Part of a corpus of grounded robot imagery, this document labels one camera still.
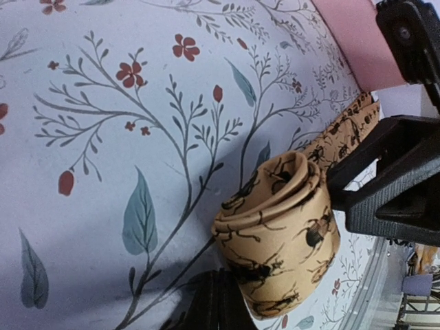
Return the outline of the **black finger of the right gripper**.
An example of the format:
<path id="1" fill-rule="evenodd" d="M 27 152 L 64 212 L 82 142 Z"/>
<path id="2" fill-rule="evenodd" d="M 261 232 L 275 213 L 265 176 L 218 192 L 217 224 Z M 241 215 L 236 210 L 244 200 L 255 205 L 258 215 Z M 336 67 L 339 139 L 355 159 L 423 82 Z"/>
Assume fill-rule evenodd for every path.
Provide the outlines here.
<path id="1" fill-rule="evenodd" d="M 439 246 L 439 120 L 381 120 L 327 185 L 349 232 Z"/>

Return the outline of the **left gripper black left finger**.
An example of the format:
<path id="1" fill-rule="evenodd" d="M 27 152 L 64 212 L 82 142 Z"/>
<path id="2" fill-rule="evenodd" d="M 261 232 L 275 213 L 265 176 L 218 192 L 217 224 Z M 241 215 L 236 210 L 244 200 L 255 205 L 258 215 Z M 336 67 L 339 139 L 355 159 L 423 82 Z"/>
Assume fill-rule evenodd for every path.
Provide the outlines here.
<path id="1" fill-rule="evenodd" d="M 199 276 L 195 295 L 181 329 L 217 330 L 219 328 L 219 294 L 222 270 L 204 272 Z"/>

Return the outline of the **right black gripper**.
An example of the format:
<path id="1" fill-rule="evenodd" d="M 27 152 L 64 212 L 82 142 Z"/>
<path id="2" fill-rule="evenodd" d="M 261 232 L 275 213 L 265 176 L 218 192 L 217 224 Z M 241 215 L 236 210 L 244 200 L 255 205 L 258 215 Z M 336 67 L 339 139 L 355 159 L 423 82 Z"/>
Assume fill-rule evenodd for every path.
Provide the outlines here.
<path id="1" fill-rule="evenodd" d="M 400 74 L 439 110 L 439 15 L 429 1 L 379 1 L 376 23 Z"/>

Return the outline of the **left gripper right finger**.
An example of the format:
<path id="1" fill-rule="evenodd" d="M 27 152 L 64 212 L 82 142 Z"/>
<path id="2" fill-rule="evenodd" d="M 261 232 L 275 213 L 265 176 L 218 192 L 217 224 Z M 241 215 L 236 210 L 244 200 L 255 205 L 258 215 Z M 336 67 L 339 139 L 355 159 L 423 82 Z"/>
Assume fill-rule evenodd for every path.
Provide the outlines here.
<path id="1" fill-rule="evenodd" d="M 224 269 L 219 272 L 219 329 L 256 329 L 235 277 Z"/>

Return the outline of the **yellow beetle-print tie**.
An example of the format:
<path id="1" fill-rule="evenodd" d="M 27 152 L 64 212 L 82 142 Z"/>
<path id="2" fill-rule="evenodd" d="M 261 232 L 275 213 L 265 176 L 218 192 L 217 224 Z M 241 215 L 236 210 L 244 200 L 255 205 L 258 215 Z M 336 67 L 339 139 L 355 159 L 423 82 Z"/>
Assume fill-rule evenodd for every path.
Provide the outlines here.
<path id="1" fill-rule="evenodd" d="M 222 204 L 211 232 L 254 317 L 297 308 L 327 273 L 341 241 L 328 172 L 379 118 L 379 102 L 361 93 L 304 148 L 264 161 Z"/>

